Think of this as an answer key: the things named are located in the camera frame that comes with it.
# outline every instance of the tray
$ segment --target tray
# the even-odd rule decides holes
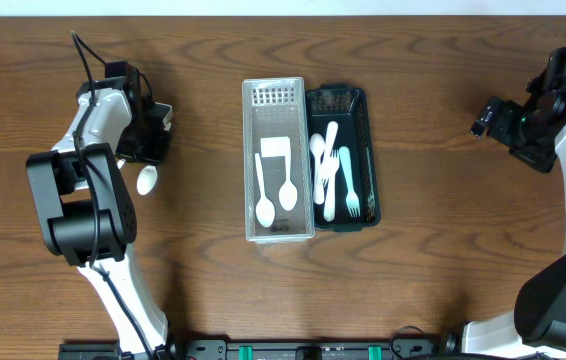
[[[243,82],[245,232],[249,241],[302,241],[314,237],[304,91],[303,79],[298,77]],[[261,148],[264,138],[284,141],[268,151]],[[297,190],[296,203],[289,211],[279,197],[287,172],[285,157],[277,156],[281,144],[290,148],[290,181]],[[258,221],[255,213],[261,199],[255,153],[262,164],[265,195],[274,205],[274,221],[268,227]]]
[[[342,167],[335,178],[335,217],[326,221],[323,217],[324,204],[314,206],[314,224],[318,229],[337,232],[360,231],[363,227],[375,226],[381,221],[381,210],[374,168],[374,152],[367,112],[367,101],[362,89],[346,84],[321,85],[306,93],[308,138],[315,133],[325,137],[327,124],[338,123],[334,149],[347,146],[351,154],[353,188],[359,198],[358,218],[350,216],[345,197],[347,185]],[[312,184],[314,184],[314,157],[312,163]]]

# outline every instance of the table surface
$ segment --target table surface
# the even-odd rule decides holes
[[[561,253],[560,167],[539,174],[467,131],[490,96],[526,99],[527,80],[566,46],[564,17],[5,18],[0,359],[116,338],[90,284],[44,246],[25,173],[77,111],[85,73],[71,29],[106,60],[131,61],[175,108],[156,191],[134,190],[140,165],[122,172],[142,271],[184,337],[437,333],[512,309]],[[245,240],[241,83],[283,76],[365,89],[378,226],[300,244]]]

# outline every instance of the white oval object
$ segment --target white oval object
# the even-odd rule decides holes
[[[141,195],[147,195],[154,189],[156,181],[159,178],[159,173],[156,166],[148,165],[141,170],[139,177],[136,180],[136,190]]]

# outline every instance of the green tape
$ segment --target green tape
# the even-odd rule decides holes
[[[383,350],[380,346],[370,346],[367,351],[370,354],[370,360],[383,360]]]
[[[239,360],[252,360],[252,347],[241,346],[239,347]]]

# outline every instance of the wooden table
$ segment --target wooden table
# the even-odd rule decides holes
[[[566,46],[566,18],[0,19],[0,359],[116,338],[90,284],[44,246],[25,174],[77,111],[85,74],[71,29],[106,60],[130,60],[175,107],[156,191],[134,190],[140,166],[123,174],[143,273],[185,337],[436,333],[508,311],[560,255],[560,167],[541,175],[467,130],[490,96],[526,99],[527,80]],[[279,76],[366,90],[377,227],[245,240],[241,82]]]

